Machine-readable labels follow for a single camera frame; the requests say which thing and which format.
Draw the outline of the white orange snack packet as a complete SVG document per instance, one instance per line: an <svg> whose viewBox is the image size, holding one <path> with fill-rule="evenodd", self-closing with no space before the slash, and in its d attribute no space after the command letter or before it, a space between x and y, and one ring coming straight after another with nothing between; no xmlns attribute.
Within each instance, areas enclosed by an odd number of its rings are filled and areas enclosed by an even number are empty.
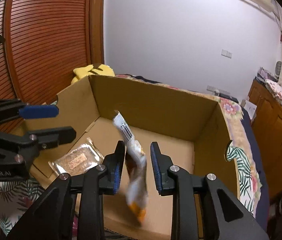
<svg viewBox="0 0 282 240"><path fill-rule="evenodd" d="M146 216L148 201L146 154L128 123L118 111L113 118L113 125L121 134L126 146L125 166L129 175L129 183L125 192L126 203L138 223L142 224Z"/></svg>

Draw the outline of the clear brown cookie packet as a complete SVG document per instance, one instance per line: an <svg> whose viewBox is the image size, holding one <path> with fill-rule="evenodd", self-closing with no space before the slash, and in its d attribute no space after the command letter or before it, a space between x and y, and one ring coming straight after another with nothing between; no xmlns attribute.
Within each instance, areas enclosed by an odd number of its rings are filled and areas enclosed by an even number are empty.
<svg viewBox="0 0 282 240"><path fill-rule="evenodd" d="M49 161L48 164L57 176L62 173L77 176L102 164L103 161L104 156L95 146L91 138L86 138L86 141L79 147L55 161Z"/></svg>

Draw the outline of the brown cardboard box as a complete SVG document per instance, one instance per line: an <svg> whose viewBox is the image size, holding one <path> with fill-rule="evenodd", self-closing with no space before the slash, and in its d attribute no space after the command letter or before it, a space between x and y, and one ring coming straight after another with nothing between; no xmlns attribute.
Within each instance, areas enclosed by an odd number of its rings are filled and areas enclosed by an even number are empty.
<svg viewBox="0 0 282 240"><path fill-rule="evenodd" d="M239 195L238 171L226 161L230 143L220 104L211 99L129 79L89 76L58 95L55 118L26 121L27 130L72 126L76 138L68 146L41 153L34 166L49 179L48 189L9 233L13 239L70 239L73 210L78 204L78 239L103 239L110 229L134 239L240 239L248 218ZM104 157L121 136L112 124L120 112L147 158L146 216L139 224L123 199L129 180L123 172L117 194L102 193L106 170L89 170L76 193L72 177L52 178L48 161L91 137ZM173 195L160 196L154 181L151 143L173 165Z"/></svg>

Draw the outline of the floral bed quilt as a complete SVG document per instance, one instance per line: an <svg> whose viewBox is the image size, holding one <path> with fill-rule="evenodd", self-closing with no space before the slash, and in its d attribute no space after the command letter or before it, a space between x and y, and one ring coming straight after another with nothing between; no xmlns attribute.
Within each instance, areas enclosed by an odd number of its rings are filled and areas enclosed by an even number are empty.
<svg viewBox="0 0 282 240"><path fill-rule="evenodd" d="M252 131L248 112L238 104L236 98L225 94L210 95L188 91L190 94L215 100L220 103L229 128L232 147L241 148L250 163L252 188L254 194L254 216L260 226L266 230L268 225L269 193L261 154Z"/></svg>

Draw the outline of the yellow Pikachu plush toy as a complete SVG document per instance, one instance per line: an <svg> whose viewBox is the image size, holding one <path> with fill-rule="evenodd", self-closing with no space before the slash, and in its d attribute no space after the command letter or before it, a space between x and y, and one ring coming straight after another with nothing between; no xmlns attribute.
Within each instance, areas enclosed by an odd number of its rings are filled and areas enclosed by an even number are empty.
<svg viewBox="0 0 282 240"><path fill-rule="evenodd" d="M83 79L86 76L90 75L102 75L102 76L115 76L113 69L105 64L95 63L90 64L86 67L75 68L73 70L74 78L71 81L71 84L78 82L80 79Z"/></svg>

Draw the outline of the brown louvered wardrobe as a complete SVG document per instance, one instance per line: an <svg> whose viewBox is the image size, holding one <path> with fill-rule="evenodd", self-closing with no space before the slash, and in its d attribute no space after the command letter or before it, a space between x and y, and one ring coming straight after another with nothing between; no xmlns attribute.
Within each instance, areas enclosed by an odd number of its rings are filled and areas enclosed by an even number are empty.
<svg viewBox="0 0 282 240"><path fill-rule="evenodd" d="M0 0L0 99L51 103L104 61L104 0Z"/></svg>

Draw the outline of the white paper bag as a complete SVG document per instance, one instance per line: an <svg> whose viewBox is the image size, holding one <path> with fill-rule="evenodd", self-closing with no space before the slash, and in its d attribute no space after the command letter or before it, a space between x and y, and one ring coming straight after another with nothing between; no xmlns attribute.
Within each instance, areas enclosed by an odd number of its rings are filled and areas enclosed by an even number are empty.
<svg viewBox="0 0 282 240"><path fill-rule="evenodd" d="M245 99L242 100L241 106L247 111L250 120L253 121L255 118L257 106Z"/></svg>

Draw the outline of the wooden sideboard cabinet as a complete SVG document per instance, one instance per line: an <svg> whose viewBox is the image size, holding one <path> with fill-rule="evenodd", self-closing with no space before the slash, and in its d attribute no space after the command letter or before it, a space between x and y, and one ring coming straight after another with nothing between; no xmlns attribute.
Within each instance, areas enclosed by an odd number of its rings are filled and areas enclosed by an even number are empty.
<svg viewBox="0 0 282 240"><path fill-rule="evenodd" d="M251 126L273 200L282 191L282 106L257 79L253 79L248 101L256 105Z"/></svg>

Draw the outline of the folded floral cloth stack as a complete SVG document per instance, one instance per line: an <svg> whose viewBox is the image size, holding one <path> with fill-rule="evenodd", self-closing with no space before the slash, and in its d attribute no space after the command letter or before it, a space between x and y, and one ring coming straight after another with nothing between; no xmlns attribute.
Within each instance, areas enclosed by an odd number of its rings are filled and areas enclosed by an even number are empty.
<svg viewBox="0 0 282 240"><path fill-rule="evenodd" d="M274 98L282 101L282 87L277 82L265 79L265 85Z"/></svg>

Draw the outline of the small white fan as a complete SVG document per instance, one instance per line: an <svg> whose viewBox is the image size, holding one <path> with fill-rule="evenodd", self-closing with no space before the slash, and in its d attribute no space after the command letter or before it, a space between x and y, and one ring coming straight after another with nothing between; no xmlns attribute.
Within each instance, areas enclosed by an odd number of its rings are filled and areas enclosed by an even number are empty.
<svg viewBox="0 0 282 240"><path fill-rule="evenodd" d="M275 76L278 79L281 73L281 67L282 67L282 62L281 61L277 61L276 65L275 65Z"/></svg>

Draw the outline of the white wall switch plate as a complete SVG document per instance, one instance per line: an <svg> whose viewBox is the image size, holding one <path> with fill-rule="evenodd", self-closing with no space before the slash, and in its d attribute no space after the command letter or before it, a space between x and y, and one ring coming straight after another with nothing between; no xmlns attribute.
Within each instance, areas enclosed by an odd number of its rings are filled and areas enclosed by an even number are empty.
<svg viewBox="0 0 282 240"><path fill-rule="evenodd" d="M228 57L230 59L232 58L232 53L230 51L227 51L227 50L224 50L224 49L222 49L221 55L225 56L225 57Z"/></svg>

